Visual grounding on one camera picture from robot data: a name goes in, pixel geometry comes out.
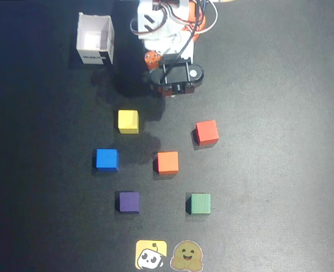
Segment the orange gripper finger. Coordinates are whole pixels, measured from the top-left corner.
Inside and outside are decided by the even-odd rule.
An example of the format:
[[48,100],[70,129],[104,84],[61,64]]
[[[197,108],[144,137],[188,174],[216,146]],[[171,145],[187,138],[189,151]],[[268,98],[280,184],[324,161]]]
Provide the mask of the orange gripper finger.
[[149,71],[159,68],[159,62],[161,61],[161,54],[156,51],[148,51],[144,56],[145,64]]

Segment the black orange gripper body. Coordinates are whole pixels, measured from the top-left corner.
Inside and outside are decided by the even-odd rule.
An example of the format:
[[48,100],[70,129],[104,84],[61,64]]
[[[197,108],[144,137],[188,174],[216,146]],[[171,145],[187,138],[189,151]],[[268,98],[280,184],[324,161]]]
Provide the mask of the black orange gripper body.
[[159,68],[149,71],[148,84],[151,90],[158,92],[161,96],[193,94],[203,82],[203,68],[192,63],[191,58],[179,59],[169,74],[164,76],[173,61],[174,56],[162,58]]

